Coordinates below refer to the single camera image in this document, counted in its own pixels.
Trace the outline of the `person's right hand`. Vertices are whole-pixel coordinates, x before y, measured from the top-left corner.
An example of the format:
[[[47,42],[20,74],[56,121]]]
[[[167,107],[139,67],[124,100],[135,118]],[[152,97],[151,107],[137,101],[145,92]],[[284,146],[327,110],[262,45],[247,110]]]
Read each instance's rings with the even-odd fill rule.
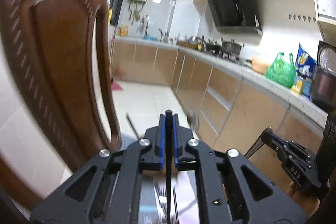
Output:
[[[306,197],[302,190],[296,189],[296,183],[289,184],[287,195],[292,198],[305,211],[308,218],[310,218],[319,208],[320,200],[316,197]]]

